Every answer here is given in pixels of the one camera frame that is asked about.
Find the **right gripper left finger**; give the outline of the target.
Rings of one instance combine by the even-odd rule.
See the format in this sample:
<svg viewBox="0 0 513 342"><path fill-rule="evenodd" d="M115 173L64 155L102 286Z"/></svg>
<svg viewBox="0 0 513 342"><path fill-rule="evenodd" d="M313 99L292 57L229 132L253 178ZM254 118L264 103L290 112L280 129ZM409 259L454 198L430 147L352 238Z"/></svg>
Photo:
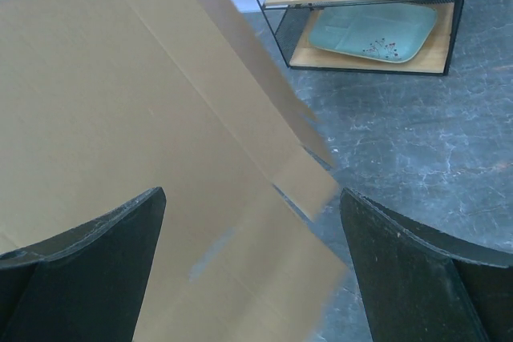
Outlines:
<svg viewBox="0 0 513 342"><path fill-rule="evenodd" d="M131 341L160 236L154 187L105 215L1 255L3 341Z"/></svg>

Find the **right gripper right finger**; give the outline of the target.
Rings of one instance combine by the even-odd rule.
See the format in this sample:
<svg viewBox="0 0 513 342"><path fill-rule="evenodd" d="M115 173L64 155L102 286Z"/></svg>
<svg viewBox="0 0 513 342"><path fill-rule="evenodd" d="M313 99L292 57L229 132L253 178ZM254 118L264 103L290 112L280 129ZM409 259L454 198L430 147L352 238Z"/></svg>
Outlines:
<svg viewBox="0 0 513 342"><path fill-rule="evenodd" d="M510 341L512 254L344 189L341 222L375 341Z"/></svg>

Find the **brown cardboard box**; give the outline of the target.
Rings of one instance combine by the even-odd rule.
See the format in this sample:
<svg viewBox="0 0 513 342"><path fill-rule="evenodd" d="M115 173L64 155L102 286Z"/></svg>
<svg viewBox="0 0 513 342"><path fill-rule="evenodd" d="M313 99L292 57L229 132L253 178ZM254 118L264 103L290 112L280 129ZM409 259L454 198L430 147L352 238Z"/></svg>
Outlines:
<svg viewBox="0 0 513 342"><path fill-rule="evenodd" d="M131 341L305 341L346 273L315 119L231 0L1 0L1 255L161 187Z"/></svg>

